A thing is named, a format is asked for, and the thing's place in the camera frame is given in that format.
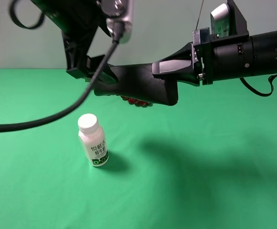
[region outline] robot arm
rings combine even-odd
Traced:
[[[67,73],[76,79],[89,81],[103,58],[86,55],[98,26],[111,36],[110,21],[125,20],[131,33],[133,0],[31,1],[62,30]],[[177,82],[200,86],[240,78],[249,88],[244,77],[277,73],[277,31],[249,36],[233,0],[211,13],[211,24],[212,34],[209,28],[193,31],[192,42],[155,63],[107,64],[94,93],[174,105]]]

